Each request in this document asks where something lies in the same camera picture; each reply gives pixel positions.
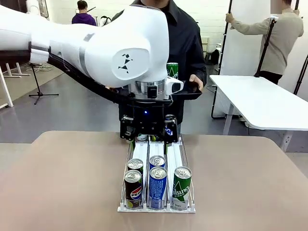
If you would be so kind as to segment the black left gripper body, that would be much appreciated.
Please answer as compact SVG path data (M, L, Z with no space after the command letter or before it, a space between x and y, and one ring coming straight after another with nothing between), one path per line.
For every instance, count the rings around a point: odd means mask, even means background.
M139 135L162 136L165 126L165 110L173 103L172 100L129 101L119 104L119 121L127 115L134 118Z

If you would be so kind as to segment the person's left hand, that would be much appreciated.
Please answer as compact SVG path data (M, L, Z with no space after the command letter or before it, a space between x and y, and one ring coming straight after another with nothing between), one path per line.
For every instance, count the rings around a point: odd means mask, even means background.
M198 89L199 89L200 91L202 91L203 88L204 88L203 81L202 81L197 75L195 75L195 74L192 74L192 75L190 76L189 82L190 82L190 83L197 84L197 85L198 85Z

